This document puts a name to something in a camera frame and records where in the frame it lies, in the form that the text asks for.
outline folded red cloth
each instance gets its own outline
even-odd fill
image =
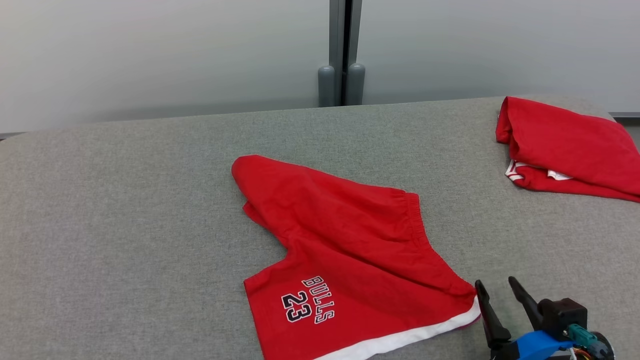
[[[640,202],[640,154],[617,122],[507,96],[495,136],[522,188]]]
[[[287,248],[244,282],[266,360],[363,360],[480,315],[429,245],[417,194],[256,155],[232,173],[246,214]]]

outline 23 number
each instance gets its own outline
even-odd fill
[[[300,319],[311,316],[311,306],[307,304],[307,293],[299,291],[298,296],[286,294],[282,297],[282,305],[287,309],[287,320],[289,322],[297,322]],[[302,305],[300,310],[293,309],[293,304]]]

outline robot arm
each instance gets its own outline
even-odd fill
[[[585,329],[587,309],[584,306],[571,299],[544,299],[536,303],[514,277],[509,277],[509,284],[534,331],[511,341],[511,333],[500,323],[484,285],[480,280],[476,281],[491,360],[569,360],[579,357],[582,357],[579,360],[615,360],[607,339],[598,332]],[[569,354],[553,356],[559,350],[569,351]]]

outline gray felt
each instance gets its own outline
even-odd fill
[[[495,142],[501,102],[110,122],[1,142],[0,359],[261,359],[243,280],[285,251],[244,215],[230,175],[254,153],[418,193],[435,250],[484,281],[514,336],[531,328],[509,275],[538,300],[584,304],[618,358],[637,358],[640,204],[515,187]],[[487,358],[480,323],[375,357]]]

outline white hem stripe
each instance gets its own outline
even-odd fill
[[[523,163],[521,161],[513,161],[513,159],[511,159],[511,162],[509,162],[509,167],[507,168],[507,172],[505,172],[504,175],[507,175],[507,177],[511,181],[524,179],[524,177],[518,174],[518,172],[516,171],[517,167],[535,167],[535,166]],[[547,170],[547,176],[558,181],[573,179],[571,176],[567,176],[562,174],[561,172],[557,172],[553,170]]]
[[[432,338],[433,336],[442,334],[443,332],[457,329],[458,327],[472,323],[480,316],[480,306],[477,297],[474,303],[466,313],[454,316],[442,323],[434,325],[417,327],[403,332],[383,336],[381,338],[369,339],[361,341],[350,347],[330,352],[316,358],[316,360],[364,360],[376,354],[384,354],[405,345],[418,342],[420,340]]]

